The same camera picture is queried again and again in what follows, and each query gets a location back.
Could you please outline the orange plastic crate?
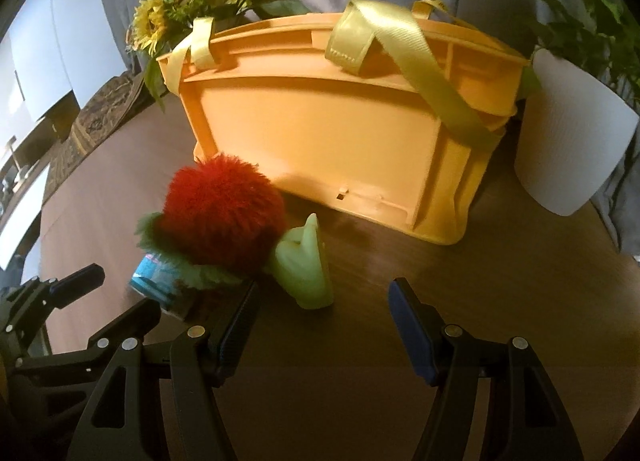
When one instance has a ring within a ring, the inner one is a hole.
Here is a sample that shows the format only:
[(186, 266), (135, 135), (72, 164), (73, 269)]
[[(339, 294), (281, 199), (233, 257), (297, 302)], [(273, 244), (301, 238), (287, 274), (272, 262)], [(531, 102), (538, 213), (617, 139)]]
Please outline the orange plastic crate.
[(221, 33), (199, 24), (158, 61), (195, 158), (235, 155), (293, 195), (458, 242), (527, 62), (432, 8), (350, 0)]

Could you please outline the white plant pot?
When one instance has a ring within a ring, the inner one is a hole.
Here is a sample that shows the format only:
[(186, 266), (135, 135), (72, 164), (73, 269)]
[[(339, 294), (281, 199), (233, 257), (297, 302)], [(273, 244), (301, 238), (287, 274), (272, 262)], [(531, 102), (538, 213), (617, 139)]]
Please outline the white plant pot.
[(611, 88), (565, 59), (538, 48), (538, 91), (525, 103), (515, 174), (546, 210), (568, 216), (614, 171), (639, 117)]

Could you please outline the patterned brown cushion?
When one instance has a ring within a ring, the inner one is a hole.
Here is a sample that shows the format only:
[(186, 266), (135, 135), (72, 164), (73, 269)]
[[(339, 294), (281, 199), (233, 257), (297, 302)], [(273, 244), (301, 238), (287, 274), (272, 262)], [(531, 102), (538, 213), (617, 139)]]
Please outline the patterned brown cushion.
[(43, 203), (108, 137), (152, 103), (141, 73), (125, 71), (104, 83), (80, 109), (66, 140), (52, 148)]

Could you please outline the blue monster tissue pack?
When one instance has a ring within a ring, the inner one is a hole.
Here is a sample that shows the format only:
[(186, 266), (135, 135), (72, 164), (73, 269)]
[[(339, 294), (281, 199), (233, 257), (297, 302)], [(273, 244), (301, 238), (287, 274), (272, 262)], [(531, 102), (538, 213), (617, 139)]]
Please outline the blue monster tissue pack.
[(140, 295), (160, 303), (160, 308), (167, 313), (180, 314), (186, 308), (175, 268), (154, 254), (146, 253), (142, 257), (128, 285)]

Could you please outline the sunflower bouquet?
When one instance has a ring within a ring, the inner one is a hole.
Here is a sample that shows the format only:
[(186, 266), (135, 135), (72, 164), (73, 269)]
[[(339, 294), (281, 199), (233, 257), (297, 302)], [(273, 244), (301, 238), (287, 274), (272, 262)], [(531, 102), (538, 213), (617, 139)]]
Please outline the sunflower bouquet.
[(160, 83), (157, 58), (175, 50), (198, 18), (210, 18), (212, 31), (221, 32), (246, 24), (250, 14), (266, 20), (309, 12), (299, 0), (140, 0), (126, 32), (126, 47), (149, 57), (143, 82), (159, 103), (167, 88)]

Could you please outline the pale green soft toy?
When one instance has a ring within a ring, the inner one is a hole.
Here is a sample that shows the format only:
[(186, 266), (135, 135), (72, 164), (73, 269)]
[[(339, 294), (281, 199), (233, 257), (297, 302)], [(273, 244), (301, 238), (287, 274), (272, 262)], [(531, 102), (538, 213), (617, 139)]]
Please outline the pale green soft toy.
[(300, 308), (329, 307), (334, 293), (316, 213), (303, 226), (286, 231), (274, 246), (267, 268), (270, 275)]

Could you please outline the red green plush toy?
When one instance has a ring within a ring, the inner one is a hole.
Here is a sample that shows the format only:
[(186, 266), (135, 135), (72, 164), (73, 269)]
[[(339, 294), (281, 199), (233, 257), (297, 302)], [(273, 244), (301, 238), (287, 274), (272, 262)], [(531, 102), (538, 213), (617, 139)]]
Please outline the red green plush toy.
[(239, 285), (260, 273), (288, 229), (278, 189), (257, 166), (219, 154), (180, 169), (163, 210), (138, 221), (138, 247), (188, 288)]

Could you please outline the green potted plant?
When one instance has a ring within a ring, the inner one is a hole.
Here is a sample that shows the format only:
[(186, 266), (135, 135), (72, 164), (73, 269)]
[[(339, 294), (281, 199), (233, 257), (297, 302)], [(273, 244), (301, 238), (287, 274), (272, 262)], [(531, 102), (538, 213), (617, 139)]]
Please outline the green potted plant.
[(639, 109), (639, 21), (622, 1), (579, 0), (578, 15), (561, 0), (536, 0), (550, 15), (533, 20), (539, 46), (599, 80)]

